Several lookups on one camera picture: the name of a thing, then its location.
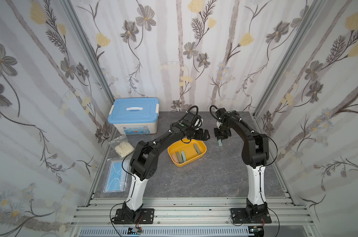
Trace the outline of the yellow plastic tray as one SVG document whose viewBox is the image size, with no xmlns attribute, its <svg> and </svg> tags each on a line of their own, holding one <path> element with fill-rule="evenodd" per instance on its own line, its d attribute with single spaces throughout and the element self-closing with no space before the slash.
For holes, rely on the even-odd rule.
<svg viewBox="0 0 358 237">
<path fill-rule="evenodd" d="M 198 145 L 198 147 L 201 151 L 200 155 L 198 155 L 196 150 L 194 149 L 193 145 L 195 143 Z M 203 157 L 204 154 L 207 152 L 207 147 L 203 141 L 188 140 L 185 138 L 185 139 L 183 139 L 183 141 L 180 140 L 178 142 L 173 143 L 171 146 L 168 147 L 167 151 L 168 151 L 168 154 L 169 154 L 172 162 L 174 163 L 174 165 L 177 167 L 183 167 L 183 166 L 188 165 L 191 162 Z M 177 164 L 174 162 L 171 154 L 173 153 L 176 155 L 176 152 L 181 152 L 181 151 L 185 152 L 187 161 L 183 162 L 181 164 L 180 163 Z"/>
</svg>

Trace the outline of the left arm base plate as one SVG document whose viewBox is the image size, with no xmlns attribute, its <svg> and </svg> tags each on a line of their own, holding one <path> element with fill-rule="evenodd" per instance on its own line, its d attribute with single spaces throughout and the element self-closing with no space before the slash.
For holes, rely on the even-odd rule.
<svg viewBox="0 0 358 237">
<path fill-rule="evenodd" d="M 142 208 L 135 212 L 131 210 L 117 209 L 116 214 L 111 218 L 113 224 L 153 224 L 153 208 Z"/>
</svg>

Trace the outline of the olive grey folding fruit knife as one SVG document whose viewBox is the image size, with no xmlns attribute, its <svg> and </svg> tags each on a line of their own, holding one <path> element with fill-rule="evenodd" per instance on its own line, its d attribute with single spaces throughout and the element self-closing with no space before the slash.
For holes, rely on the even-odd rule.
<svg viewBox="0 0 358 237">
<path fill-rule="evenodd" d="M 193 146 L 194 146 L 194 149 L 196 150 L 197 154 L 200 155 L 201 151 L 200 151 L 198 145 L 195 143 Z"/>
</svg>

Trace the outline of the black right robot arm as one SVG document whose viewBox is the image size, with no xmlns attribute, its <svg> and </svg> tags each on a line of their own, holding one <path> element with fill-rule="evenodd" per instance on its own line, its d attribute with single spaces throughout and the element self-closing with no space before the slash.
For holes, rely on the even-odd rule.
<svg viewBox="0 0 358 237">
<path fill-rule="evenodd" d="M 248 170 L 249 193 L 244 208 L 231 208 L 234 225 L 271 223 L 264 190 L 264 175 L 269 160 L 269 137 L 254 131 L 236 111 L 210 106 L 210 113 L 217 121 L 214 135 L 219 145 L 231 137 L 234 130 L 243 140 L 241 157 Z"/>
</svg>

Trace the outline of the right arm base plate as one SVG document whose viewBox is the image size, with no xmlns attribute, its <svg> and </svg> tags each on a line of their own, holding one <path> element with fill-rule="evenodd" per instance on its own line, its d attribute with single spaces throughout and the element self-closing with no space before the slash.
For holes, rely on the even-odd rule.
<svg viewBox="0 0 358 237">
<path fill-rule="evenodd" d="M 231 208 L 231 221 L 234 224 L 271 224 L 271 216 L 267 210 L 248 213 L 245 208 Z"/>
</svg>

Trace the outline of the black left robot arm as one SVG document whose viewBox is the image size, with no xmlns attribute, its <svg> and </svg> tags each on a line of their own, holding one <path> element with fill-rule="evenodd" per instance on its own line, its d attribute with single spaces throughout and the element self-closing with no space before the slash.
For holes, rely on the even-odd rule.
<svg viewBox="0 0 358 237">
<path fill-rule="evenodd" d="M 133 178 L 132 186 L 126 201 L 121 204 L 120 213 L 111 218 L 112 223 L 136 223 L 140 220 L 147 182 L 157 171 L 160 154 L 185 138 L 189 141 L 209 140 L 209 131 L 202 129 L 202 124 L 199 108 L 194 105 L 178 121 L 173 122 L 163 135 L 149 142 L 138 142 L 130 161 L 130 171 L 127 172 Z"/>
</svg>

